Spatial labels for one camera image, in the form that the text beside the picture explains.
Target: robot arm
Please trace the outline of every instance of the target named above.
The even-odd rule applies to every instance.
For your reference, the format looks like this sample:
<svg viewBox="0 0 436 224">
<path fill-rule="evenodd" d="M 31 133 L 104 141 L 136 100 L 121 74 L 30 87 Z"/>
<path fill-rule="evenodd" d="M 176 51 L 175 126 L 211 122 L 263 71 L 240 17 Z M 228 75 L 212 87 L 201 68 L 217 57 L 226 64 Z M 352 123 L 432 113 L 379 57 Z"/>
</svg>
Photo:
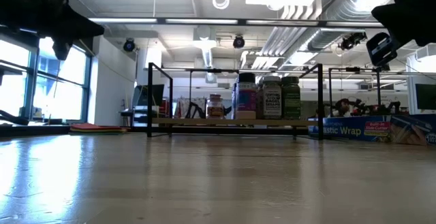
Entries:
<svg viewBox="0 0 436 224">
<path fill-rule="evenodd" d="M 375 7 L 374 18 L 388 29 L 367 42 L 367 49 L 374 66 L 382 66 L 395 59 L 396 50 L 415 40 L 425 46 L 436 42 L 435 0 L 394 0 L 394 4 Z"/>
</svg>

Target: white wall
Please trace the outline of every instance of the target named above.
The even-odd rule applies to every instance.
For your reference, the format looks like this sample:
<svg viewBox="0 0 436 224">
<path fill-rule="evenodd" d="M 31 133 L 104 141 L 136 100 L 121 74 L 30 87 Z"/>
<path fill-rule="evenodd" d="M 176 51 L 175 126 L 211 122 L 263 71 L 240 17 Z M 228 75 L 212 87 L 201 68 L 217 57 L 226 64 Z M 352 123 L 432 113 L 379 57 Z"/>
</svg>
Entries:
<svg viewBox="0 0 436 224">
<path fill-rule="evenodd" d="M 88 122 L 122 125 L 122 100 L 131 103 L 136 63 L 104 37 L 95 37 Z"/>
</svg>

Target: bottle label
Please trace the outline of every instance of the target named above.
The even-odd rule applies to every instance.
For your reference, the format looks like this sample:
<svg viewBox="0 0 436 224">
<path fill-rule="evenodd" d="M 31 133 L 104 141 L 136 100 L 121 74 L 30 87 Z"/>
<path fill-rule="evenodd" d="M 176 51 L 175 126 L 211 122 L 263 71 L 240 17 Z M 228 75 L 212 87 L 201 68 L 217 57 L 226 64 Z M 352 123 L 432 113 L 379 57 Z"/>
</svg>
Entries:
<svg viewBox="0 0 436 224">
<path fill-rule="evenodd" d="M 301 100 L 299 91 L 289 91 L 283 94 L 283 113 L 286 118 L 300 118 Z"/>
<path fill-rule="evenodd" d="M 213 118 L 221 118 L 224 116 L 223 108 L 208 107 L 208 115 Z"/>
<path fill-rule="evenodd" d="M 256 89 L 254 84 L 239 83 L 236 88 L 238 111 L 256 111 Z"/>
<path fill-rule="evenodd" d="M 281 89 L 264 89 L 264 115 L 281 116 Z"/>
</svg>

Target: window frame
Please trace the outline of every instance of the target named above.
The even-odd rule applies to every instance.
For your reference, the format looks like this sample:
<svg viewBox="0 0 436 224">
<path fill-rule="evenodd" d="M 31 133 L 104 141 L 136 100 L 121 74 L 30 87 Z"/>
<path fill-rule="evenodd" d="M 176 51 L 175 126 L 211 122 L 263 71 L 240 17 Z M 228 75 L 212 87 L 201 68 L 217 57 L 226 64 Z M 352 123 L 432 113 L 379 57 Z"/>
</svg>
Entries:
<svg viewBox="0 0 436 224">
<path fill-rule="evenodd" d="M 8 39 L 2 39 L 0 37 L 1 40 L 8 42 L 10 44 L 13 45 L 17 45 L 14 42 L 10 42 Z M 38 65 L 39 65 L 39 61 L 40 61 L 40 48 L 39 48 L 39 44 L 38 47 L 36 48 L 36 52 L 29 50 L 29 62 L 28 62 L 28 66 L 21 66 L 15 63 L 11 63 L 9 61 L 6 60 L 0 60 L 0 63 L 4 63 L 6 65 L 10 65 L 12 67 L 15 67 L 16 69 L 21 69 L 23 72 L 27 73 L 27 79 L 26 79 L 26 85 L 25 85 L 25 100 L 23 101 L 23 106 L 24 109 L 22 111 L 22 113 L 20 114 L 20 116 L 23 116 L 29 120 L 33 119 L 33 115 L 32 115 L 32 108 L 33 108 L 33 101 L 34 101 L 34 97 L 35 97 L 35 90 L 36 90 L 36 80 L 37 77 L 43 77 L 43 78 L 49 78 L 51 80 L 56 80 L 58 82 L 64 82 L 64 83 L 70 83 L 76 86 L 79 86 L 82 88 L 82 109 L 80 112 L 80 120 L 67 120 L 68 122 L 72 122 L 72 123 L 85 123 L 87 122 L 87 118 L 88 118 L 88 105 L 89 105 L 89 83 L 90 83 L 90 75 L 91 75 L 91 59 L 92 57 L 86 53 L 84 50 L 82 50 L 81 48 L 77 47 L 77 46 L 72 46 L 72 48 L 75 48 L 81 52 L 83 52 L 85 54 L 86 57 L 86 63 L 85 63 L 85 69 L 84 69 L 84 82 L 83 84 L 79 84 L 77 82 L 74 81 L 70 81 L 67 80 L 65 78 L 61 78 L 61 77 L 57 77 L 56 75 L 53 74 L 49 74 L 48 72 L 44 72 L 44 71 L 39 71 L 38 70 Z"/>
</svg>

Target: ceiling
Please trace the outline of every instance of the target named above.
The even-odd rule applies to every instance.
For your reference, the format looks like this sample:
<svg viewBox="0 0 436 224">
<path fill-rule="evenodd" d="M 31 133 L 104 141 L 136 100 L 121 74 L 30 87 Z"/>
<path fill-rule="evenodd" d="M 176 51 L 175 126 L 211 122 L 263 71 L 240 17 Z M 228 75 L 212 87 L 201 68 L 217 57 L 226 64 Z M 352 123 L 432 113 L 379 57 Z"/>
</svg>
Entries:
<svg viewBox="0 0 436 224">
<path fill-rule="evenodd" d="M 322 0 L 326 5 L 331 0 Z M 216 9 L 212 0 L 70 0 L 72 7 L 88 17 L 202 17 L 202 18 L 278 18 L 281 11 L 269 10 L 264 5 L 247 5 L 245 0 L 230 0 L 225 10 Z M 107 25 L 105 37 L 114 45 L 122 48 L 125 38 L 129 35 L 152 37 L 135 37 L 135 43 L 141 48 L 163 46 L 163 64 L 193 63 L 195 58 L 201 58 L 201 50 L 193 47 L 193 31 L 195 26 L 176 25 Z M 240 60 L 244 50 L 259 50 L 266 43 L 272 27 L 228 27 L 212 26 L 217 32 L 218 47 L 213 48 L 213 58 L 232 59 L 235 63 Z M 367 30 L 368 37 L 379 31 Z M 242 34 L 245 47 L 235 50 L 232 47 L 235 35 Z M 417 48 L 409 44 L 399 50 L 399 59 L 405 61 L 405 55 Z M 365 44 L 341 53 L 337 51 L 337 44 L 331 49 L 313 58 L 317 63 L 329 67 L 360 66 L 370 63 Z M 392 70 L 404 70 L 404 64 L 398 61 L 390 63 Z"/>
</svg>

